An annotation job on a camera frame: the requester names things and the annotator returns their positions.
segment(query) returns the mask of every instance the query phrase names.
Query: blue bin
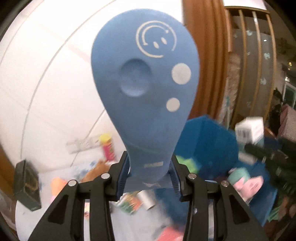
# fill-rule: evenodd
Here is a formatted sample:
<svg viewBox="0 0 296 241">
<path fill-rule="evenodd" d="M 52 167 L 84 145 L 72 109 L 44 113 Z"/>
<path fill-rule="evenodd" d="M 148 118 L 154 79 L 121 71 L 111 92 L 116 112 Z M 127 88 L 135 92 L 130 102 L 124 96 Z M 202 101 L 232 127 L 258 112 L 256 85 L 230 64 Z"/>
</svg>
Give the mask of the blue bin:
<svg viewBox="0 0 296 241">
<path fill-rule="evenodd" d="M 269 183 L 269 174 L 264 164 L 247 165 L 238 160 L 238 145 L 233 131 L 226 130 L 207 116 L 186 122 L 175 148 L 175 155 L 192 158 L 201 167 L 199 176 L 213 180 L 226 176 L 234 167 L 246 167 L 251 177 L 263 176 L 264 184 L 250 202 L 250 209 L 263 226 L 272 209 L 277 190 Z M 178 224 L 185 224 L 188 204 L 173 197 L 169 189 L 156 189 L 156 196 L 161 199 L 168 215 Z"/>
</svg>

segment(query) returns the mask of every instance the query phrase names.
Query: white box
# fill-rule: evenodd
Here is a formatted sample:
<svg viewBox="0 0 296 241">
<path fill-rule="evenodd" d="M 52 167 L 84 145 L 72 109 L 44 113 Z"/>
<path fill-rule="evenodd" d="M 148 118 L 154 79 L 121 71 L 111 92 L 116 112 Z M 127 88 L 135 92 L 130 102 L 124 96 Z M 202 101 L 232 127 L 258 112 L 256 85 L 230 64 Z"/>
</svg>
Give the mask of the white box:
<svg viewBox="0 0 296 241">
<path fill-rule="evenodd" d="M 264 124 L 262 117 L 247 117 L 235 125 L 237 142 L 256 144 L 264 137 Z"/>
</svg>

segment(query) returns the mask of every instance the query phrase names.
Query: yellow lid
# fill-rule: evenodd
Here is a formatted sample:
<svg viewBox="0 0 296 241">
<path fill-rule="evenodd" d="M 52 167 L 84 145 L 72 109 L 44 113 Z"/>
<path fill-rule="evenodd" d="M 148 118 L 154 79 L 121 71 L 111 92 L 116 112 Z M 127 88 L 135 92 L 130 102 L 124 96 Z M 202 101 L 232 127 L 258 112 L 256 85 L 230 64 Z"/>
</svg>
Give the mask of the yellow lid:
<svg viewBox="0 0 296 241">
<path fill-rule="evenodd" d="M 109 133 L 105 133 L 100 135 L 99 140 L 102 143 L 109 142 L 112 139 L 112 136 Z"/>
</svg>

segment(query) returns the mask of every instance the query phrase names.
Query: white dot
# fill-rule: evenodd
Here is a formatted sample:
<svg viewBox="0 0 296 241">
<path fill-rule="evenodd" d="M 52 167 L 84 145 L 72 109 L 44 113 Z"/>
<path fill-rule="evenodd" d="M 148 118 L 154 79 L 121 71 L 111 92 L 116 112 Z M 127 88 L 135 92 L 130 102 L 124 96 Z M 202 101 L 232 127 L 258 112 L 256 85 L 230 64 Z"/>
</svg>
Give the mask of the white dot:
<svg viewBox="0 0 296 241">
<path fill-rule="evenodd" d="M 179 85 L 186 84 L 191 78 L 189 66 L 184 63 L 176 64 L 172 69 L 172 78 Z"/>
<path fill-rule="evenodd" d="M 169 112 L 175 112 L 180 107 L 180 101 L 177 98 L 170 98 L 167 101 L 166 107 Z"/>
</svg>

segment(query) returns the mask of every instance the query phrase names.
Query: white power outlet strip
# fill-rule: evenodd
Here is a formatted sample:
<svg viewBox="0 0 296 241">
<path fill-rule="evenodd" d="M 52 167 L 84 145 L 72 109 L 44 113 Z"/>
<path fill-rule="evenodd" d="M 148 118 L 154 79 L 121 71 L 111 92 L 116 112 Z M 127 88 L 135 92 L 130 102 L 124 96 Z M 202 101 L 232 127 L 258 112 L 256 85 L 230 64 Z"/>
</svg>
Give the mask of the white power outlet strip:
<svg viewBox="0 0 296 241">
<path fill-rule="evenodd" d="M 99 141 L 99 136 L 87 137 L 82 140 L 77 139 L 75 141 L 66 143 L 66 148 L 67 148 L 69 154 L 97 148 L 99 146 L 101 146 L 101 143 Z"/>
</svg>

